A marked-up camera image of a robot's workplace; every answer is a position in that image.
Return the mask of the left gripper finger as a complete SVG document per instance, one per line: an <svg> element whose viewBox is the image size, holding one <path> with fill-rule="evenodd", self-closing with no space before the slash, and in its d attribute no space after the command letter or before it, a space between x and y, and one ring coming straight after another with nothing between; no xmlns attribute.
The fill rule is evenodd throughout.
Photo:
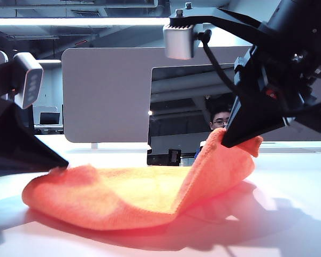
<svg viewBox="0 0 321 257"><path fill-rule="evenodd" d="M24 126L18 110L0 98L0 162L66 162Z"/></svg>
<svg viewBox="0 0 321 257"><path fill-rule="evenodd" d="M49 171L56 167L67 167L68 161L61 159L58 161L46 160L45 163L40 161L25 162L0 157L0 177L20 173L36 173Z"/></svg>

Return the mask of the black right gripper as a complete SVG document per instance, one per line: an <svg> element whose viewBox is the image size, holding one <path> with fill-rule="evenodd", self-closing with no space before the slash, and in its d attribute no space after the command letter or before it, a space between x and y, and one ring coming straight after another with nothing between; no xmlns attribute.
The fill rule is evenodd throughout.
<svg viewBox="0 0 321 257"><path fill-rule="evenodd" d="M312 84L321 79L321 25L242 26L250 41L236 65L235 98L222 145L231 148L286 125L285 118L321 120Z"/></svg>

